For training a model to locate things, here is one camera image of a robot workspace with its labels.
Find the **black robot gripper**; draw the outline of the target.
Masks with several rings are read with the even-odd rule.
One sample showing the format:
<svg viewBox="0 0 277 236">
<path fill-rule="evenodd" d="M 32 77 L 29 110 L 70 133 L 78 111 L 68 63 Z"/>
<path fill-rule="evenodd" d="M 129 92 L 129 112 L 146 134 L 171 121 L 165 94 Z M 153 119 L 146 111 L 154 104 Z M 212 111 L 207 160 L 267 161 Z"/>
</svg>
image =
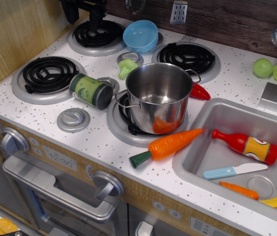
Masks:
<svg viewBox="0 0 277 236">
<path fill-rule="evenodd" d="M 61 0 L 60 1 L 67 21 L 74 24 L 79 19 L 79 9 L 89 13 L 89 28 L 96 33 L 108 11 L 106 0 Z"/>
</svg>

